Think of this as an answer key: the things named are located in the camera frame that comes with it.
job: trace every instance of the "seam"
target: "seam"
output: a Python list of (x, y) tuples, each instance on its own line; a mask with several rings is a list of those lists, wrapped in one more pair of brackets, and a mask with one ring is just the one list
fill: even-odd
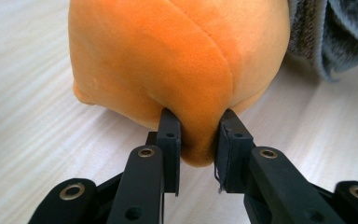
[(182, 8), (180, 8), (179, 6), (177, 6), (172, 0), (167, 0), (169, 3), (171, 3), (176, 9), (178, 9), (183, 15), (185, 15), (189, 20), (191, 20), (203, 33), (205, 33), (208, 38), (213, 42), (213, 44), (217, 47), (220, 55), (223, 57), (226, 66), (228, 68), (228, 72), (231, 75), (231, 94), (234, 95), (234, 76), (233, 76), (233, 72), (231, 70), (231, 67), (228, 64), (228, 60), (227, 60), (227, 55), (222, 51), (222, 49), (220, 48), (220, 46), (216, 43), (216, 41), (212, 38), (212, 36), (206, 32), (206, 30), (204, 30), (195, 20), (193, 20), (189, 14), (183, 10)]

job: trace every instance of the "white table surface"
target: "white table surface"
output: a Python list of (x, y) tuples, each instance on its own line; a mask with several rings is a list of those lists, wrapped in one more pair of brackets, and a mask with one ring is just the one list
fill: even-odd
[[(68, 1), (0, 0), (0, 223), (26, 223), (72, 177), (97, 185), (123, 171), (149, 130), (72, 94)], [(312, 183), (358, 180), (358, 67), (319, 81), (287, 57), (265, 95), (240, 114), (260, 146), (283, 151)], [(166, 223), (248, 223), (241, 195), (218, 194), (213, 167), (182, 163)]]

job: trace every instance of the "plush fabric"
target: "plush fabric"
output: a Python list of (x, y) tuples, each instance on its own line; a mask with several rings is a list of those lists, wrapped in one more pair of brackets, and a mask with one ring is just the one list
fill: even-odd
[(69, 43), (81, 102), (154, 130), (169, 108), (204, 166), (224, 111), (253, 104), (286, 51), (327, 80), (358, 64), (358, 0), (71, 0)]
[(358, 65), (358, 0), (290, 0), (288, 51), (305, 57), (324, 79)]

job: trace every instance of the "gray cloth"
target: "gray cloth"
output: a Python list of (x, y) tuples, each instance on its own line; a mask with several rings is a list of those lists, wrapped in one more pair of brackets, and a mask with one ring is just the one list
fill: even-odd
[(358, 0), (289, 0), (288, 52), (305, 57), (318, 74), (358, 65)]

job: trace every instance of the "orange plush toy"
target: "orange plush toy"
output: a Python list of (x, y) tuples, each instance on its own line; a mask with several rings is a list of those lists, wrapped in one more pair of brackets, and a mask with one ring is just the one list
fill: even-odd
[(290, 35), (287, 0), (72, 0), (74, 92), (157, 129), (182, 122), (182, 158), (214, 159), (227, 108), (253, 104), (276, 75)]

